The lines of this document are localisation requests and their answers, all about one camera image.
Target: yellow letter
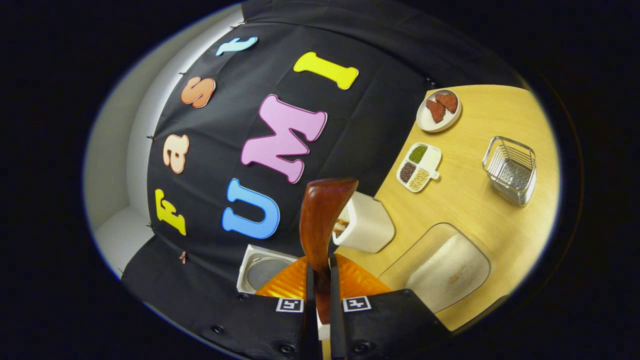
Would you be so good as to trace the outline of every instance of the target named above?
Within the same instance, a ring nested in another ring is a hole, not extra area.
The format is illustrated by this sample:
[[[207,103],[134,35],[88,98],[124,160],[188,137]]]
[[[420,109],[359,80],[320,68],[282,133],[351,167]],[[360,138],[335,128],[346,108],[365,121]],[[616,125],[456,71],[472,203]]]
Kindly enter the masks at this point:
[[[293,65],[293,71],[311,71],[335,81],[338,87],[347,90],[358,76],[358,69],[354,67],[342,67],[325,59],[317,57],[316,53],[309,52],[300,56]]]
[[[169,225],[180,231],[180,234],[187,235],[187,229],[184,225],[184,217],[182,215],[174,215],[175,208],[167,200],[163,200],[164,192],[156,189],[156,213],[160,221],[169,223]]]
[[[166,166],[171,165],[171,170],[176,174],[184,170],[184,155],[189,151],[189,138],[186,135],[169,135],[164,141],[162,159]]]

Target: foam letter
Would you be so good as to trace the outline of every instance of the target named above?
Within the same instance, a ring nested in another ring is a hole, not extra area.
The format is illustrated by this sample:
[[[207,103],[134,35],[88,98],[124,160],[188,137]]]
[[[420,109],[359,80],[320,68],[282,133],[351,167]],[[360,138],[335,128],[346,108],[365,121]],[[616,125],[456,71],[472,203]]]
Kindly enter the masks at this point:
[[[317,57],[316,53],[306,53],[293,65],[293,71],[311,71],[320,76],[329,78],[338,84],[338,87],[347,90],[358,76],[358,69],[354,67],[341,67],[325,59]]]
[[[189,79],[187,86],[182,89],[180,100],[185,104],[192,104],[194,108],[203,108],[211,98],[211,94],[216,89],[216,82],[207,78],[200,80],[200,76]]]
[[[176,174],[184,170],[184,155],[189,151],[189,138],[186,135],[169,135],[164,141],[162,159],[166,166],[171,165],[171,170]]]
[[[184,225],[184,217],[182,215],[174,215],[175,207],[167,200],[163,200],[164,191],[156,189],[156,214],[160,221],[169,223],[169,225],[180,231],[180,234],[187,235],[187,229]]]
[[[280,223],[280,209],[270,197],[240,186],[238,179],[231,179],[227,187],[227,200],[235,202],[242,200],[255,205],[264,211],[264,219],[261,222],[252,222],[234,214],[231,208],[226,208],[222,213],[222,228],[226,231],[237,231],[255,239],[264,239],[271,236]]]
[[[239,42],[240,38],[235,38],[230,42],[225,42],[218,47],[218,51],[216,51],[216,56],[222,55],[222,53],[231,53],[233,51],[242,51],[250,48],[253,44],[258,41],[257,37],[250,37],[249,40],[245,40]]]
[[[306,155],[309,153],[309,148],[293,134],[291,129],[303,133],[307,141],[313,142],[324,129],[326,113],[323,111],[312,113],[296,108],[271,94],[260,105],[258,114],[276,135],[247,140],[244,143],[240,161],[244,165],[253,162],[262,164],[285,174],[290,183],[297,183],[305,169],[305,163],[300,159],[287,161],[280,156]]]

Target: dish rack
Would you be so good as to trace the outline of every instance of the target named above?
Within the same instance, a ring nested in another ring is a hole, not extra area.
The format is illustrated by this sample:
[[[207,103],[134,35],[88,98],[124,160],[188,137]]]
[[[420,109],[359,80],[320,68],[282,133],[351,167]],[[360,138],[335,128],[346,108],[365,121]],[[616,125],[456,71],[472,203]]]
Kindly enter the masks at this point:
[[[507,199],[518,206],[529,202],[536,186],[536,155],[530,147],[496,136],[489,143],[482,166],[493,187]]]

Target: white box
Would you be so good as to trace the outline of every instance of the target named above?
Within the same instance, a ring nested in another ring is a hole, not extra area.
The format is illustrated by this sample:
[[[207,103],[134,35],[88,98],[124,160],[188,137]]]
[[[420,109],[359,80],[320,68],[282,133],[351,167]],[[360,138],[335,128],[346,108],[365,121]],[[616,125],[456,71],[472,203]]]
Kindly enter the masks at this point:
[[[382,203],[371,196],[355,192],[347,202],[349,225],[333,243],[365,252],[378,252],[396,234],[396,229]]]
[[[298,258],[295,256],[249,244],[246,247],[244,259],[238,271],[236,289],[241,293],[255,294],[262,286],[256,284],[252,286],[250,283],[249,273],[252,269],[259,271],[259,274],[256,274],[258,276],[257,280],[262,283],[278,275],[280,271],[296,262],[296,260]]]

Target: letter m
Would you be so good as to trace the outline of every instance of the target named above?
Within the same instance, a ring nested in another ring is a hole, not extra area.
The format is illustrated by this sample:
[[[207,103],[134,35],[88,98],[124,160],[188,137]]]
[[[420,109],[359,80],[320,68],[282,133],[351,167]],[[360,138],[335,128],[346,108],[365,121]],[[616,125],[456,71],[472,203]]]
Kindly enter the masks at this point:
[[[262,164],[287,176],[290,183],[300,180],[305,169],[304,161],[287,161],[281,156],[306,155],[309,148],[292,130],[305,135],[308,142],[318,139],[326,124],[327,115],[323,111],[312,113],[286,104],[276,95],[267,96],[258,112],[260,118],[273,130],[275,135],[252,138],[244,143],[240,161],[242,164]]]

